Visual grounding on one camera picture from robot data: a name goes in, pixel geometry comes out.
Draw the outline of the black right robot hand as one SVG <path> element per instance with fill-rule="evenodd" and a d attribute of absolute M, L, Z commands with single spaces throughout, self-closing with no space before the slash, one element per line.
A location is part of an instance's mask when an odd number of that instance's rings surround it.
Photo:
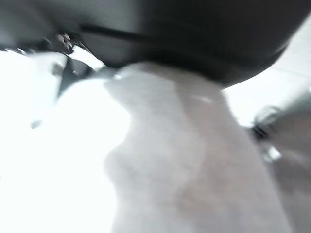
<path fill-rule="evenodd" d="M 79 45 L 112 68 L 157 62 L 229 87 L 270 67 L 310 12 L 308 0 L 3 0 L 0 46 Z"/>

